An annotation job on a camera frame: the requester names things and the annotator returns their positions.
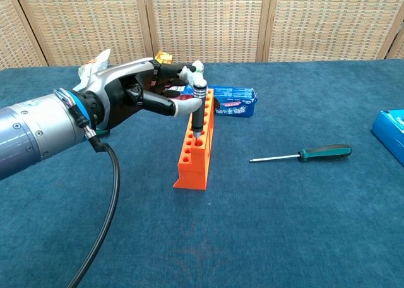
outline black cable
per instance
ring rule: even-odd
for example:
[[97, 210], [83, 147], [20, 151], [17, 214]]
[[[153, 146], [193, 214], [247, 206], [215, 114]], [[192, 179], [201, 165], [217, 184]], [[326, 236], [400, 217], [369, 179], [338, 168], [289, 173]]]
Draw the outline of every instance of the black cable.
[[105, 216], [104, 224], [102, 225], [102, 228], [100, 230], [100, 233], [98, 234], [97, 239], [94, 242], [94, 245], [90, 252], [88, 253], [86, 259], [84, 260], [83, 264], [81, 265], [80, 269], [77, 271], [76, 275], [74, 278], [71, 280], [69, 284], [69, 288], [75, 288], [78, 286], [84, 275], [87, 273], [87, 270], [90, 268], [91, 264], [93, 263], [94, 258], [96, 257], [98, 251], [101, 248], [101, 245], [108, 233], [109, 227], [112, 222], [112, 218], [114, 217], [115, 214], [115, 209], [116, 205], [118, 202], [118, 196], [119, 196], [119, 184], [120, 184], [120, 176], [121, 172], [119, 169], [119, 162], [118, 158], [116, 156], [115, 151], [106, 143], [103, 143], [103, 151], [108, 152], [112, 165], [114, 167], [114, 188], [112, 190], [112, 196], [111, 196], [111, 201], [109, 203], [109, 208], [107, 215]]

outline wicker panel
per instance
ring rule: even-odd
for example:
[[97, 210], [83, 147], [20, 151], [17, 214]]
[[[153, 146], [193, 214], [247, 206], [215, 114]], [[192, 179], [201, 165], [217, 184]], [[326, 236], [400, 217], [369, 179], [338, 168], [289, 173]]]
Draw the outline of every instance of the wicker panel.
[[401, 24], [401, 28], [394, 40], [394, 44], [387, 55], [389, 59], [404, 59], [404, 22]]
[[11, 0], [0, 0], [0, 69], [41, 66]]
[[401, 42], [401, 45], [399, 46], [397, 52], [395, 53], [394, 58], [404, 59], [404, 41]]
[[252, 62], [262, 0], [152, 0], [158, 49], [174, 61]]
[[404, 0], [277, 0], [269, 61], [375, 59]]
[[56, 65], [83, 64], [111, 48], [110, 63], [145, 57], [136, 0], [26, 0]]

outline blue cardboard box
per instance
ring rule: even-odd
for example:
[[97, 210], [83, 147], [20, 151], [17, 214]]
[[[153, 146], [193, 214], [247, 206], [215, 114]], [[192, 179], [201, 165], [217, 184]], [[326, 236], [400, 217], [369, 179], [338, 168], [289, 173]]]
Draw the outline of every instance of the blue cardboard box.
[[404, 109], [381, 111], [371, 131], [404, 166]]
[[[237, 88], [224, 86], [208, 86], [214, 89], [215, 114], [222, 116], [251, 117], [257, 102], [253, 88]], [[189, 85], [181, 92], [181, 96], [190, 97], [193, 89]]]

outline orange test tube rack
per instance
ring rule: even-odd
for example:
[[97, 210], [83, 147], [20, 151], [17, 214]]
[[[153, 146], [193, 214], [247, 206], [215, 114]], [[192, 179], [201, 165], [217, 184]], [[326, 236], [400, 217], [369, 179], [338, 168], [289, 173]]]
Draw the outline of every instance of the orange test tube rack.
[[179, 179], [174, 188], [206, 190], [213, 138], [215, 110], [213, 89], [208, 88], [205, 100], [202, 135], [196, 141], [193, 136], [192, 114], [189, 117], [184, 143], [178, 161]]

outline screwdriver shaft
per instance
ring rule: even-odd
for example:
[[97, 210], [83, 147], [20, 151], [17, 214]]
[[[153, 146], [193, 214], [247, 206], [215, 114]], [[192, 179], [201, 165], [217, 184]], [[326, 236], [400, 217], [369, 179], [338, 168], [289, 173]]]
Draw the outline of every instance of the screwdriver shaft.
[[265, 160], [291, 159], [293, 157], [300, 157], [300, 154], [283, 155], [281, 157], [263, 157], [262, 159], [252, 159], [252, 160], [250, 160], [250, 162], [263, 162]]

